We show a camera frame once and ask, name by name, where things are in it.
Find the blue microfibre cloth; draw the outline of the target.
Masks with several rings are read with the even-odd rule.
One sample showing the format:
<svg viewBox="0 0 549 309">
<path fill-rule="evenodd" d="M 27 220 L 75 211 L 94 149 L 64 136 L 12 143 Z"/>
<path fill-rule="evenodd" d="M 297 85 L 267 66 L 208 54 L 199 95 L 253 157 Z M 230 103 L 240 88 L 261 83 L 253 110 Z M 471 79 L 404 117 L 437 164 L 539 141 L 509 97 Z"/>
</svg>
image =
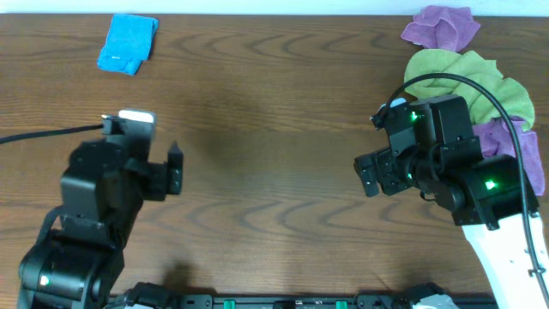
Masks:
<svg viewBox="0 0 549 309">
<path fill-rule="evenodd" d="M 148 61 L 159 21 L 152 17 L 115 14 L 97 59 L 99 69 L 134 76 Z"/>
</svg>

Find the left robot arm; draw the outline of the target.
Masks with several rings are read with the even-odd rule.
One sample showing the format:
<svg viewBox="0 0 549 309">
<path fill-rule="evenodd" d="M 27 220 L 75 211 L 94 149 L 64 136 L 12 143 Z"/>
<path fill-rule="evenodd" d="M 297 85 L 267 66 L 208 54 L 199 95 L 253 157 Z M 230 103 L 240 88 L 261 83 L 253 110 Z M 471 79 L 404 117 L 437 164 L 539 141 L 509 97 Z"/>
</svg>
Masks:
<svg viewBox="0 0 549 309">
<path fill-rule="evenodd" d="M 173 144 L 163 163 L 145 146 L 84 142 L 61 178 L 62 203 L 45 217 L 21 260 L 20 308 L 102 308 L 124 268 L 124 248 L 146 201 L 182 190 L 184 154 Z"/>
</svg>

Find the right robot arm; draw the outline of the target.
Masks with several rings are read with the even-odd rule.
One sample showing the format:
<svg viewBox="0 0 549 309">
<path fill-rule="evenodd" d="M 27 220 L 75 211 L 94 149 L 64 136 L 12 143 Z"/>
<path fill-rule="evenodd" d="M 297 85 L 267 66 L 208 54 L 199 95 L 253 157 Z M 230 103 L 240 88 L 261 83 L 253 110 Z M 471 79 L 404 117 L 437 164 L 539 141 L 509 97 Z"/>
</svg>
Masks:
<svg viewBox="0 0 549 309">
<path fill-rule="evenodd" d="M 409 188 L 447 209 L 480 260 L 501 308 L 548 306 L 548 254 L 539 204 L 516 158 L 485 159 L 476 150 L 416 147 L 364 154 L 354 169 L 365 194 Z"/>
</svg>

